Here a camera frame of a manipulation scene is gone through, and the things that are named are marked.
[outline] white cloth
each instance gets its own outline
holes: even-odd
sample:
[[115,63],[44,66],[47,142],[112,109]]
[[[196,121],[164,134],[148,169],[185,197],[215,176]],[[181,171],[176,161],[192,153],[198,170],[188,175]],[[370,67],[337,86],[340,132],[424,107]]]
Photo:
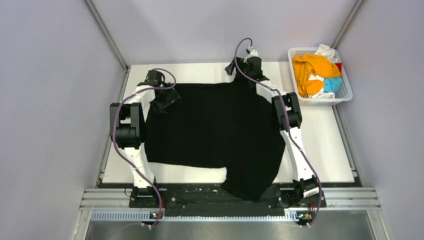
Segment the white cloth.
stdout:
[[[311,74],[308,80],[320,80],[324,82],[324,78],[320,75]],[[336,94],[334,92],[324,92],[324,88],[322,87],[317,94],[308,94],[308,99],[334,99],[336,98]]]
[[339,61],[336,57],[334,57],[336,55],[336,51],[334,49],[330,49],[329,46],[324,44],[320,44],[318,46],[318,50],[314,53],[314,55],[324,56],[332,64],[335,64]]

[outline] pile of clothes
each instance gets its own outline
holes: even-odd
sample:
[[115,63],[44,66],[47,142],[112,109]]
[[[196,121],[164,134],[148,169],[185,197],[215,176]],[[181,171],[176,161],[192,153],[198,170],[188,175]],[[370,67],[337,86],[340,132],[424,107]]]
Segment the pile of clothes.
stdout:
[[342,86],[342,63],[335,50],[319,45],[314,54],[293,58],[293,70],[299,95],[310,99],[334,99]]

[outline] gray floor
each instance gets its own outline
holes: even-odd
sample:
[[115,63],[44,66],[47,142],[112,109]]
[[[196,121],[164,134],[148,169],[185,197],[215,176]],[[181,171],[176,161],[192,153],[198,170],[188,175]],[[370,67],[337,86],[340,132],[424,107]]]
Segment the gray floor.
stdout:
[[292,222],[161,222],[149,230],[134,222],[119,230],[131,222],[92,221],[86,240],[375,239],[366,211],[321,211],[318,218],[310,229],[298,228]]

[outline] blue cloth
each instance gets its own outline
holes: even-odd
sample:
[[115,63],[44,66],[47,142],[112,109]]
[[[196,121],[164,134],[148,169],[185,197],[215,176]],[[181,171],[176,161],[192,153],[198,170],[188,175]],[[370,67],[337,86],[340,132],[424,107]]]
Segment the blue cloth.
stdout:
[[324,78],[324,92],[336,94],[342,83],[343,79],[341,77]]

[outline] white table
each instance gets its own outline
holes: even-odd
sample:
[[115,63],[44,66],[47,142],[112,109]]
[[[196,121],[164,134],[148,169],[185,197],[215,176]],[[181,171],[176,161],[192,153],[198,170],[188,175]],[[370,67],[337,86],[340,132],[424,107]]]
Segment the white table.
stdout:
[[[145,80],[148,70],[163,68],[176,77],[178,83],[228,83],[225,63],[182,63],[132,65],[124,98],[133,93],[138,83]],[[285,92],[293,92],[294,86],[288,62],[263,62],[262,70],[271,82]],[[166,81],[171,77],[165,73]],[[351,166],[340,136],[331,106],[301,106],[302,138],[309,161],[323,183],[352,183]],[[226,168],[201,168],[164,163],[149,163],[158,183],[222,183],[226,179]],[[113,147],[110,148],[103,183],[133,183],[130,166],[121,159]],[[292,164],[287,150],[274,183],[292,183]]]

